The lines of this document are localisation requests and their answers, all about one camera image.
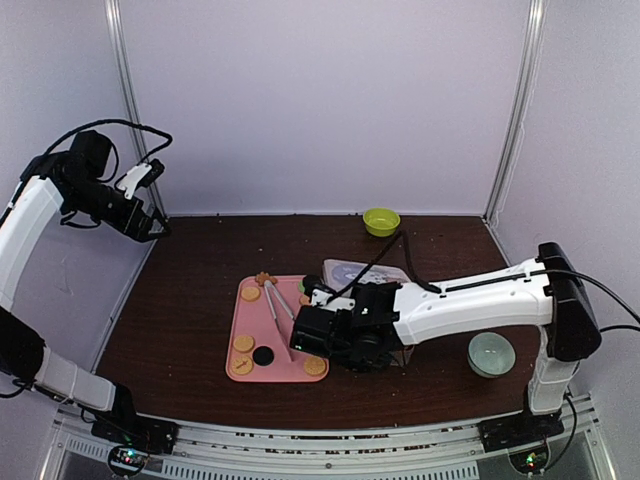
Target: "small bowl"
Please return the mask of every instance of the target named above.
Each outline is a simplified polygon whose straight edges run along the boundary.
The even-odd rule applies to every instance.
[[[509,340],[497,333],[486,332],[469,342],[469,365],[484,378],[498,378],[516,363],[516,352]]]
[[[362,218],[367,232],[374,237],[389,237],[400,225],[400,215],[388,208],[372,208]]]

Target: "dark wooden table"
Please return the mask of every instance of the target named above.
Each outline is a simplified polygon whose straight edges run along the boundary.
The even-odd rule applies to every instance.
[[[405,371],[354,374],[338,366],[313,384],[236,383],[225,373],[238,283],[261,270],[320,274],[322,261],[368,261],[385,240],[355,216],[179,218],[156,245],[98,373],[131,388],[143,413],[224,425],[344,429],[417,425],[518,410],[531,377],[534,327],[497,329],[518,360],[485,380],[467,364],[474,334],[425,342]],[[416,270],[426,280],[504,267],[477,218],[405,217]],[[400,247],[384,264],[404,267]]]

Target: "black cable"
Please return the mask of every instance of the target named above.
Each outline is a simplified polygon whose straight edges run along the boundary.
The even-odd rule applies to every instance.
[[[529,275],[530,276],[537,276],[537,275],[548,275],[548,274],[556,274],[556,275],[567,275],[570,277],[574,277],[574,278],[579,278],[581,280],[584,280],[586,282],[591,283],[592,285],[598,287],[600,290],[602,290],[604,293],[606,293],[607,295],[609,295],[612,299],[614,299],[622,308],[624,308],[627,313],[629,315],[631,315],[633,317],[633,319],[638,322],[640,324],[640,315],[633,309],[631,308],[631,306],[625,302],[622,298],[620,298],[620,296],[618,294],[616,294],[613,290],[611,290],[609,287],[607,287],[604,283],[600,282],[599,280],[596,280],[593,277],[590,277],[589,275],[586,275],[584,273],[580,273],[580,272],[575,272],[573,270],[563,270],[563,269],[559,269],[559,268],[550,268],[550,269],[546,269],[546,270],[535,270],[533,272],[530,272]],[[527,275],[525,273],[516,273],[514,275],[505,275],[504,277],[498,277],[498,278],[491,278],[488,280],[482,280],[479,282],[473,282],[473,283],[467,283],[464,285],[457,285],[455,287],[451,287],[448,288],[446,290],[447,293],[449,292],[458,292],[460,290],[466,290],[468,288],[475,288],[475,287],[482,287],[485,285],[491,285],[494,283],[499,283],[499,282],[506,282],[509,280],[519,280],[521,278],[525,278]],[[604,329],[602,329],[601,331],[609,331],[609,330],[615,330],[614,328],[610,328],[610,327],[605,327]]]
[[[147,153],[144,157],[142,157],[140,159],[140,162],[144,162],[151,155],[158,153],[160,150],[167,148],[173,142],[173,137],[169,133],[163,132],[162,130],[158,130],[148,125],[133,123],[133,122],[130,122],[129,120],[123,120],[121,118],[105,118],[104,120],[96,120],[95,122],[85,123],[84,125],[76,127],[73,130],[70,130],[67,133],[65,133],[62,137],[60,137],[58,140],[53,142],[53,144],[51,144],[51,146],[49,146],[49,148],[45,150],[45,152],[41,156],[41,161],[45,160],[62,142],[72,137],[76,133],[80,133],[83,130],[87,130],[89,128],[98,127],[100,125],[111,125],[111,124],[124,125],[126,127],[133,128],[135,130],[141,130],[143,132],[153,133],[154,135],[158,135],[159,137],[162,137],[165,139],[165,141],[162,144],[158,145],[156,148],[154,148],[149,153]],[[24,192],[24,189],[27,186],[27,182],[28,180],[26,179],[25,181],[21,181],[20,184],[18,185],[18,188],[16,188],[9,202],[9,206],[4,210],[4,212],[0,216],[0,226],[4,224],[5,220],[7,219],[9,214],[12,212],[13,205],[18,201],[18,198],[20,198],[20,195],[22,195],[22,192]]]
[[[152,149],[151,151],[149,151],[149,153],[147,153],[144,157],[142,157],[140,159],[140,162],[144,162],[151,155],[158,153],[160,150],[167,148],[173,142],[173,137],[170,134],[168,134],[167,132],[163,132],[162,130],[158,130],[156,128],[150,127],[148,125],[133,123],[133,122],[130,122],[129,120],[124,120],[122,118],[105,118],[104,120],[96,120],[95,122],[85,123],[84,125],[81,125],[79,127],[74,128],[73,130],[68,131],[67,133],[62,135],[58,140],[53,142],[53,144],[51,144],[51,146],[45,150],[42,156],[46,158],[56,149],[56,147],[58,147],[66,139],[74,136],[76,133],[80,133],[83,130],[87,130],[89,128],[99,127],[100,125],[112,125],[112,124],[124,125],[126,127],[133,128],[135,130],[153,133],[154,135],[157,135],[165,139],[165,141],[162,144],[158,145],[156,148]]]
[[[77,228],[79,230],[93,230],[94,228],[98,228],[100,225],[102,225],[102,221],[98,220],[97,222],[94,221],[93,219],[91,219],[92,221],[94,221],[94,223],[92,225],[87,225],[87,224],[82,224],[82,223],[75,223],[72,222],[71,220],[78,214],[77,210],[74,210],[73,212],[71,212],[69,215],[67,215],[66,217],[62,217],[60,219],[60,225],[64,226],[64,227],[72,227],[72,228]]]
[[[572,270],[555,269],[555,268],[552,268],[552,269],[549,269],[549,270],[539,270],[539,271],[536,271],[536,272],[531,272],[531,275],[542,275],[542,274],[547,274],[547,273],[570,275],[570,276],[579,278],[581,280],[585,280],[586,282],[589,282],[592,285],[595,285],[600,290],[602,290],[604,293],[606,293],[611,298],[613,298],[616,302],[618,302],[618,304],[620,304],[620,306],[622,308],[624,308],[627,311],[627,313],[629,315],[631,315],[636,322],[640,323],[640,315],[638,315],[638,313],[636,313],[636,311],[633,308],[631,308],[629,306],[629,304],[627,304],[627,302],[622,300],[622,298],[620,298],[620,296],[617,295],[613,290],[611,290],[604,283],[596,280],[595,278],[590,277],[589,275],[585,275],[584,273],[574,272]]]
[[[610,325],[608,327],[602,327],[600,333],[610,332],[611,330],[633,330],[634,332],[640,332],[640,327],[635,325]]]
[[[356,275],[356,277],[353,280],[351,280],[341,290],[339,290],[338,292],[334,293],[329,298],[329,300],[327,300],[327,304],[331,303],[336,298],[341,297],[346,292],[348,292],[351,288],[353,288],[355,285],[357,285],[357,283],[362,279],[362,277],[364,277],[369,270],[371,270],[373,267],[375,267],[380,262],[380,260],[382,260],[384,258],[384,256],[387,253],[389,253],[389,250],[391,250],[391,248],[396,244],[396,242],[399,239],[402,239],[402,245],[404,246],[404,257],[405,257],[405,262],[407,264],[407,270],[409,270],[409,278],[411,278],[411,280],[413,282],[415,282],[417,285],[422,287],[427,292],[441,293],[442,291],[437,286],[432,285],[432,284],[430,284],[428,282],[425,282],[425,281],[421,280],[420,278],[418,278],[418,276],[416,274],[416,271],[413,268],[413,260],[411,258],[411,251],[409,249],[409,239],[407,237],[407,232],[405,232],[404,230],[401,230],[398,233],[396,233],[391,238],[391,240],[389,240],[389,242],[387,242],[387,244],[384,246],[384,248],[382,250],[380,250],[380,253],[378,253],[378,255],[376,255],[376,257],[373,260],[371,260],[369,263],[367,263],[367,265],[362,270],[360,270],[360,273],[358,273],[358,275]]]
[[[27,390],[28,388],[31,388],[33,386],[32,382],[24,382],[22,380],[14,380],[13,382],[11,382],[13,385],[15,385],[16,387],[18,387],[18,390],[16,390],[15,392],[12,393],[0,393],[0,399],[2,400],[8,400],[10,398],[15,398],[18,395],[20,395],[22,392],[24,392],[25,390]]]
[[[116,147],[116,144],[111,141],[111,139],[109,139],[109,143],[113,147],[113,153],[116,156],[116,165],[115,165],[115,167],[113,167],[113,173],[111,174],[111,176],[109,178],[107,178],[106,180],[98,180],[98,183],[110,183],[111,180],[116,178],[116,174],[118,173],[118,170],[120,169],[120,155],[118,154],[118,148]]]
[[[573,405],[573,402],[571,401],[571,397],[569,397],[569,395],[566,395],[565,398],[567,400],[567,403],[569,403],[569,406],[571,407],[571,411],[573,412],[573,427],[571,427],[571,434],[569,435],[569,440],[567,440],[567,443],[565,444],[560,454],[551,463],[549,463],[547,466],[544,467],[545,472],[548,472],[549,470],[551,470],[553,467],[555,467],[558,464],[560,460],[562,460],[562,457],[564,456],[564,454],[567,453],[567,450],[569,450],[569,447],[571,446],[571,442],[573,441],[573,438],[576,436],[576,429],[578,428],[578,412],[576,412],[576,407]]]

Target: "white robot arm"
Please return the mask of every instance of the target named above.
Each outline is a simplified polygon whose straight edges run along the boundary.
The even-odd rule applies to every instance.
[[[13,314],[22,272],[42,232],[56,215],[73,216],[82,211],[91,216],[94,225],[104,221],[137,241],[153,240],[170,232],[157,210],[147,215],[142,200],[133,196],[135,189],[149,186],[164,167],[158,160],[138,164],[117,182],[116,188],[109,187],[98,178],[104,174],[111,146],[107,137],[84,131],[76,135],[69,151],[36,157],[22,174],[0,218],[0,371],[17,377],[14,383],[21,386],[3,396],[11,398],[33,388],[92,412],[97,418],[93,428],[97,436],[124,443],[121,440],[127,434],[129,438],[143,439],[141,449],[167,452],[173,447],[174,440],[167,438],[175,436],[175,424],[139,417],[126,387],[93,375],[58,355]],[[63,218],[61,224],[73,225],[69,219]]]
[[[557,244],[539,256],[477,276],[425,284],[354,284],[340,296],[318,277],[305,277],[311,306],[296,318],[290,345],[369,371],[390,364],[394,351],[433,338],[506,325],[534,325],[540,350],[523,412],[483,422],[485,450],[508,448],[563,431],[559,412],[580,360],[601,343],[591,306]]]

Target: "white backdrop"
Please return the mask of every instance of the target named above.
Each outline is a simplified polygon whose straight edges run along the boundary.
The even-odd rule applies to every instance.
[[[555,240],[576,269],[640,309],[640,4],[553,1],[524,142],[498,220],[512,261]],[[600,326],[633,323],[589,294]],[[576,387],[592,391],[621,469],[638,478],[640,335],[608,332]]]
[[[528,3],[122,2],[167,210],[483,213]]]
[[[3,2],[0,66],[4,209],[34,156],[66,131],[122,117],[124,108],[102,0]],[[129,132],[101,131],[118,145],[123,170],[133,165]],[[77,231],[52,221],[18,285],[15,314],[52,349],[91,368],[109,315],[146,248],[108,226]],[[0,374],[0,392],[13,390]],[[56,404],[37,393],[0,400],[0,478],[35,478],[55,411]]]

